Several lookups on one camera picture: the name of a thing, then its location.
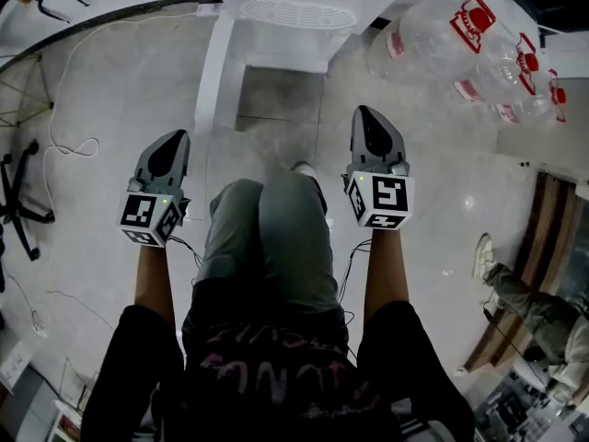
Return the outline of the person's grey-green trousers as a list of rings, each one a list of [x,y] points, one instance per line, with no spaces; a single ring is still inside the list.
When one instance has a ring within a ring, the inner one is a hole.
[[[197,285],[231,279],[298,312],[339,308],[326,214],[318,181],[306,175],[230,183],[210,203]]]

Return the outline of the brown wooden platform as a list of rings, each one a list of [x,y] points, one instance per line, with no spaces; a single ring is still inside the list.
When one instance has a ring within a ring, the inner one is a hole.
[[[514,275],[534,291],[554,294],[564,266],[582,206],[575,186],[548,173],[537,174],[527,228],[514,264]],[[513,313],[497,309],[463,368],[500,366],[530,340],[524,322]]]

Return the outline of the person's right forearm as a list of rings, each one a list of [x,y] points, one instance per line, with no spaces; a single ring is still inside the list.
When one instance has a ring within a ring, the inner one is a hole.
[[[409,289],[400,234],[374,229],[364,294],[364,326],[383,306],[408,302]]]

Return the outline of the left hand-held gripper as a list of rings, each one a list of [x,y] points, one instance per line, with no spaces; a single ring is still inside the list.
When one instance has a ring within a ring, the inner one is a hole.
[[[190,199],[181,184],[191,140],[184,130],[162,135],[139,156],[120,203],[120,230],[133,243],[163,248],[183,223]]]

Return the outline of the white water dispenser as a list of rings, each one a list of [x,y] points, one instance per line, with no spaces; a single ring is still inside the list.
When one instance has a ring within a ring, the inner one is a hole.
[[[214,126],[232,127],[250,67],[326,73],[329,61],[393,0],[222,0],[235,20]]]

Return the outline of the person's left forearm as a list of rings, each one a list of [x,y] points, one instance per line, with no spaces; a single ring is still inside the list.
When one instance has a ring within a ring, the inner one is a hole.
[[[142,246],[139,251],[134,304],[148,308],[176,330],[165,248]]]

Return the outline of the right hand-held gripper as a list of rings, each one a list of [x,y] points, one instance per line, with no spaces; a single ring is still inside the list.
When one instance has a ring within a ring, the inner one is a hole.
[[[357,224],[400,229],[412,217],[415,193],[401,133],[383,114],[361,105],[352,116],[350,151],[352,162],[341,177]]]

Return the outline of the person's black printed shirt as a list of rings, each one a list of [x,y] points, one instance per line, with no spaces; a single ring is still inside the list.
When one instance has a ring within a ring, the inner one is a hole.
[[[473,412],[411,304],[378,310],[351,362],[340,309],[296,313],[256,283],[211,279],[182,338],[149,308],[122,312],[81,441],[402,441],[431,426],[473,442]]]

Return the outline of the black office chair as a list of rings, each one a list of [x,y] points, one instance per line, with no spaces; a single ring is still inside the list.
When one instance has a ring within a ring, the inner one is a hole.
[[[38,141],[33,139],[23,151],[18,161],[17,171],[13,182],[10,182],[6,170],[6,166],[12,162],[13,157],[10,154],[5,154],[0,161],[0,179],[2,181],[2,188],[6,201],[4,204],[0,202],[0,218],[5,218],[6,224],[13,224],[17,236],[32,262],[35,262],[40,257],[40,250],[38,248],[32,248],[29,245],[21,219],[25,218],[44,225],[49,225],[55,222],[55,214],[52,209],[50,209],[45,215],[41,215],[28,209],[20,201],[20,191],[28,160],[30,157],[36,155],[39,149],[40,146]]]

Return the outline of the empty clear water jug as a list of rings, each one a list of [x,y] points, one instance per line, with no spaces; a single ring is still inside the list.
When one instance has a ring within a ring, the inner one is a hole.
[[[422,0],[378,33],[368,70],[408,85],[460,76],[474,66],[495,23],[483,0]]]
[[[554,69],[544,71],[537,80],[536,89],[535,95],[514,105],[493,105],[494,116],[509,126],[551,129],[566,123],[566,92],[560,85],[558,73]]]
[[[475,65],[452,86],[467,102],[513,105],[537,94],[538,73],[536,47],[521,32],[518,42],[489,39]]]

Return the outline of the white locker cabinet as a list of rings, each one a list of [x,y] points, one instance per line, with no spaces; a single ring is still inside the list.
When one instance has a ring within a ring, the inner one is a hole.
[[[503,127],[497,152],[589,187],[589,78],[565,78],[565,123]]]

